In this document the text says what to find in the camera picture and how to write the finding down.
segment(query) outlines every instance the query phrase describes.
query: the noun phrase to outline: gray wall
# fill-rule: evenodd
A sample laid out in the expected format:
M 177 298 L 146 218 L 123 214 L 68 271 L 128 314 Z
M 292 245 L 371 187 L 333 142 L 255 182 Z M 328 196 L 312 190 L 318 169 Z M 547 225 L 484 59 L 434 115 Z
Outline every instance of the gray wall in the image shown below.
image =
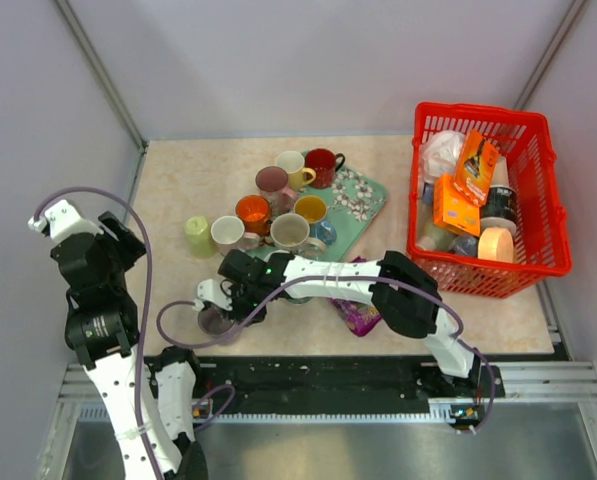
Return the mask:
M 529 105 L 549 118 L 573 272 L 550 281 L 571 347 L 597 367 L 597 0 Z
M 71 0 L 149 139 L 413 130 L 511 106 L 570 0 Z
M 90 184 L 127 195 L 137 151 L 48 0 L 0 0 L 0 478 L 32 478 L 73 354 L 38 202 Z M 82 202 L 98 213 L 106 203 Z

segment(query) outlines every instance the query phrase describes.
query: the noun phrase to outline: table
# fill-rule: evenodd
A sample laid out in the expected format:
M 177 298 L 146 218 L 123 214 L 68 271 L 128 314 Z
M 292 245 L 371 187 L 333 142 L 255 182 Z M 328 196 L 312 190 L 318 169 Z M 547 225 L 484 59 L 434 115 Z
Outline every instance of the table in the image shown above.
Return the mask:
M 214 220 L 233 214 L 236 202 L 256 193 L 256 172 L 285 150 L 324 147 L 342 152 L 347 164 L 383 184 L 389 198 L 348 259 L 377 259 L 385 250 L 405 251 L 407 235 L 411 136 L 344 136 L 241 138 L 153 141 L 149 145 L 134 206 L 147 226 L 154 253 L 154 282 L 149 309 L 146 353 L 167 346 L 155 328 L 158 310 L 173 300 L 192 300 L 196 285 L 218 278 L 222 256 L 191 257 L 183 233 L 195 215 Z M 129 292 L 144 301 L 146 262 L 141 259 L 127 275 Z M 504 300 L 441 292 L 465 323 L 465 340 L 484 353 L 552 353 L 547 324 L 535 288 Z M 165 328 L 183 342 L 208 339 L 196 322 L 196 312 L 176 307 L 167 312 Z M 403 338 L 384 322 L 364 338 L 345 326 L 325 299 L 305 305 L 272 302 L 265 321 L 245 329 L 231 345 L 217 345 L 200 355 L 420 355 L 421 342 Z

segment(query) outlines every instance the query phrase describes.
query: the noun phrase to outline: orange package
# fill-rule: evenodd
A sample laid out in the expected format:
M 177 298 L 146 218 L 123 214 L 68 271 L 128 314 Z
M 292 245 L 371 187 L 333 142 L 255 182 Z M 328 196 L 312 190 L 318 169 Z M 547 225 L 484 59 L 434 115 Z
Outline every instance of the orange package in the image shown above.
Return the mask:
M 480 208 L 454 188 L 448 173 L 436 180 L 434 187 L 434 223 L 458 235 L 480 236 Z
M 498 150 L 480 132 L 472 130 L 465 140 L 454 172 L 454 187 L 474 205 L 487 202 L 489 186 L 498 161 Z

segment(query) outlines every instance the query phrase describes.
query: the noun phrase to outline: plastic bag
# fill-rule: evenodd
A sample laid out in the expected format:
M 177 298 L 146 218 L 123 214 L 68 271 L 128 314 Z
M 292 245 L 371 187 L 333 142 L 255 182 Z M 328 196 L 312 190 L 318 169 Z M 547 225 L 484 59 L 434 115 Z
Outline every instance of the plastic bag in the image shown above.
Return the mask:
M 445 173 L 453 175 L 464 144 L 465 135 L 453 130 L 432 135 L 420 147 L 425 182 L 433 184 Z

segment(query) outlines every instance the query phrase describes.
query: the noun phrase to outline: green tray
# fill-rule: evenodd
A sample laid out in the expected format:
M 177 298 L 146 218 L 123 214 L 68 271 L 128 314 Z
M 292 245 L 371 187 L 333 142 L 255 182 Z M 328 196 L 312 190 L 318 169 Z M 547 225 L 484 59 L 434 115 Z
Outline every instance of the green tray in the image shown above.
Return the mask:
M 307 186 L 300 196 L 315 195 L 322 198 L 329 212 L 327 220 L 336 229 L 337 240 L 327 247 L 327 252 L 318 260 L 339 262 L 367 229 L 371 221 L 387 201 L 387 189 L 372 179 L 343 166 L 329 188 L 318 189 Z M 247 253 L 252 257 L 265 258 L 275 247 L 263 246 Z

